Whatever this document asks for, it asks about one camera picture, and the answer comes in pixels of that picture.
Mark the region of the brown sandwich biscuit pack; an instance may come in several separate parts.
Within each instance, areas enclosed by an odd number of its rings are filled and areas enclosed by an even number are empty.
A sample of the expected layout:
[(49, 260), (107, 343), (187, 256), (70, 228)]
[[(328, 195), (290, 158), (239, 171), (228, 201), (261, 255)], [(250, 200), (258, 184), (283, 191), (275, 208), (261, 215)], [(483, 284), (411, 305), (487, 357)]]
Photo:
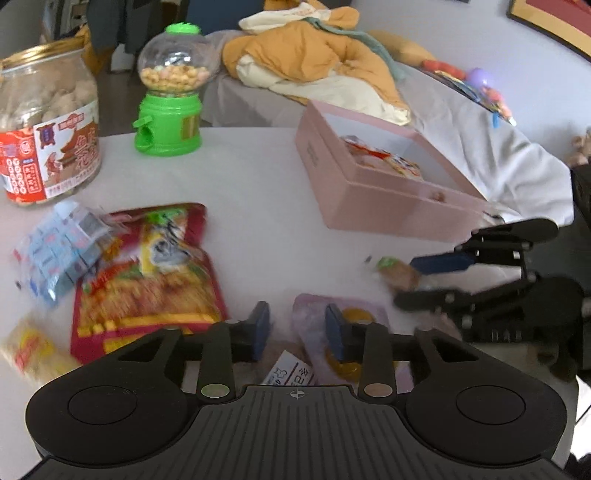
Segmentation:
[(290, 341), (273, 340), (256, 363), (233, 366), (236, 387), (246, 385), (311, 386), (315, 384), (314, 369), (308, 364), (303, 346)]

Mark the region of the yellow plum fruit pack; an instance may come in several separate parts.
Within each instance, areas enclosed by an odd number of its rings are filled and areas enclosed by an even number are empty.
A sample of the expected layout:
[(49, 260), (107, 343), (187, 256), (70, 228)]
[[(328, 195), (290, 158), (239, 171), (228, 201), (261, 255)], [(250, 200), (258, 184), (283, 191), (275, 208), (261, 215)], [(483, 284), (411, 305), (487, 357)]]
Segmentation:
[(412, 390), (408, 363), (416, 339), (392, 333), (383, 306), (301, 294), (294, 300), (291, 325), (304, 345), (318, 385), (349, 385), (376, 401)]

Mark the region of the hawthorn lollipop pack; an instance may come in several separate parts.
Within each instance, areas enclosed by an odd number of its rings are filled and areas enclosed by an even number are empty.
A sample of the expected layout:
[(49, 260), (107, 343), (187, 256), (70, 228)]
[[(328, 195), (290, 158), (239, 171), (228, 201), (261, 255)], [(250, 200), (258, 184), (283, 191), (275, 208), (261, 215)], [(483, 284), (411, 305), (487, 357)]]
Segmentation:
[(370, 269), (373, 277), (379, 280), (393, 294), (416, 290), (422, 275), (402, 260), (384, 256), (379, 259), (369, 256), (365, 265)]

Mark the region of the blue candy cube bag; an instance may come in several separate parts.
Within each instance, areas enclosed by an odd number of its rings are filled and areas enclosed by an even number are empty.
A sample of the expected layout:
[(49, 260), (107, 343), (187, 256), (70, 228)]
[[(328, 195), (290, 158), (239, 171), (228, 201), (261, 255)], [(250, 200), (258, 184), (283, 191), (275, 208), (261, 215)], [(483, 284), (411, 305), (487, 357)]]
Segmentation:
[(100, 260), (112, 239), (113, 227), (99, 214), (75, 200), (61, 201), (12, 251), (17, 284), (53, 307)]

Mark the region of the red spicy snack bag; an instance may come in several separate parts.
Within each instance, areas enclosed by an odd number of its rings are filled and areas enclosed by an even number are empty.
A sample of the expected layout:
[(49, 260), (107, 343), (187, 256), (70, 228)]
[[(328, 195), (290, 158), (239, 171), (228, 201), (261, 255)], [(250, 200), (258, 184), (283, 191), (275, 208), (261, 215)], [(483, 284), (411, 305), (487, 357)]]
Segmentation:
[(207, 210), (179, 203), (107, 215), (115, 233), (76, 286), (70, 353), (88, 364), (165, 327), (185, 334), (228, 319), (201, 247)]

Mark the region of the panda snack pack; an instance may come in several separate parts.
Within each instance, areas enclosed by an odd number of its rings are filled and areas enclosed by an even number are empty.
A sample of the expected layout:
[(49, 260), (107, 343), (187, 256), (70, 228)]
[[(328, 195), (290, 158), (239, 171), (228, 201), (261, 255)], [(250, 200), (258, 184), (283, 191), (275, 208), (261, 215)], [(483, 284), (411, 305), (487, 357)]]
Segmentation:
[(421, 169), (416, 163), (407, 161), (396, 155), (387, 155), (386, 157), (367, 155), (363, 157), (363, 165), (405, 178), (415, 180), (423, 179)]

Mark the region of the pink cardboard box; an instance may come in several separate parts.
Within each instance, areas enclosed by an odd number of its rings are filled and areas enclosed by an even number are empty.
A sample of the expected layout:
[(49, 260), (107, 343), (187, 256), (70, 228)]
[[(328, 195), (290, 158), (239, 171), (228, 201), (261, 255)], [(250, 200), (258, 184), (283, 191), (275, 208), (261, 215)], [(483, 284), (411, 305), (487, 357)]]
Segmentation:
[[(304, 113), (325, 119), (311, 129), (298, 124), (295, 145), (328, 227), (458, 243), (492, 214), (479, 190), (420, 133), (318, 101)], [(416, 163), (423, 179), (356, 164), (341, 140), (348, 135)]]

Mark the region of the red white snack pack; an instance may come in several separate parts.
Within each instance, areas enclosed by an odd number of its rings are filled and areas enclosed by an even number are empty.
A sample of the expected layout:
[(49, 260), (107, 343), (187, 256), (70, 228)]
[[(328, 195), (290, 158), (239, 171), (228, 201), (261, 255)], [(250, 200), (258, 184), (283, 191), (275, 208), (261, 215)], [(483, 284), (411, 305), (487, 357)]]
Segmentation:
[(355, 135), (342, 136), (341, 140), (356, 164), (373, 169), (390, 168), (392, 156), (389, 152), (374, 149)]

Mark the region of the yellow and cream blanket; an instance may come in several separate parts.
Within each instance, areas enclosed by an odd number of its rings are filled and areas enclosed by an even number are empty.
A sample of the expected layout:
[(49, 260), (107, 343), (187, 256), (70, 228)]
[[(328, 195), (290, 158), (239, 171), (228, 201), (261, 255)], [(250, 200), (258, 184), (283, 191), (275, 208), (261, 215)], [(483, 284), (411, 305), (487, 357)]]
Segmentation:
[(412, 112), (397, 89), (406, 66), (436, 58), (388, 32), (358, 30), (353, 7), (266, 1), (239, 20), (242, 35), (222, 49), (229, 75), (301, 104), (317, 100), (404, 126)]

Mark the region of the green gumball candy dispenser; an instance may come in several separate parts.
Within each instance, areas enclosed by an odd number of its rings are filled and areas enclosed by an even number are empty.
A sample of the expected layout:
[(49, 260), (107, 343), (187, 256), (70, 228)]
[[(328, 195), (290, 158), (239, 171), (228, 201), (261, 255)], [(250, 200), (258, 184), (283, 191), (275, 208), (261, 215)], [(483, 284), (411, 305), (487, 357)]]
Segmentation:
[(172, 157), (200, 147), (199, 91), (218, 66), (215, 47), (192, 23), (170, 24), (145, 44), (137, 72), (146, 94), (132, 124), (137, 151)]

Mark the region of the gold-lid peanut snack jar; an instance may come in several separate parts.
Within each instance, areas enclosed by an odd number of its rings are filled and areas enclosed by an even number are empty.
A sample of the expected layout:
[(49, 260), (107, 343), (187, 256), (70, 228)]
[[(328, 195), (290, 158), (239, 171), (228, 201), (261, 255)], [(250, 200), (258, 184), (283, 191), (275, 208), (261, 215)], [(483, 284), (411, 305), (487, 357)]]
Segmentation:
[(101, 167), (98, 91), (80, 37), (1, 61), (1, 180), (10, 202), (61, 200)]

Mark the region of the dark jacket on chair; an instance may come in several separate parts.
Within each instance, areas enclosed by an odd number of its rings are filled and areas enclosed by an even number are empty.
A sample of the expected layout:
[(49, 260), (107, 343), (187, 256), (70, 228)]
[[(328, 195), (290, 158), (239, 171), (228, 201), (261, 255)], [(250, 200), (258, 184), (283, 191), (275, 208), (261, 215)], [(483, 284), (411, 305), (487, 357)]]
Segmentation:
[(137, 54), (154, 36), (165, 30), (163, 1), (92, 0), (86, 20), (91, 44), (97, 52), (123, 45)]

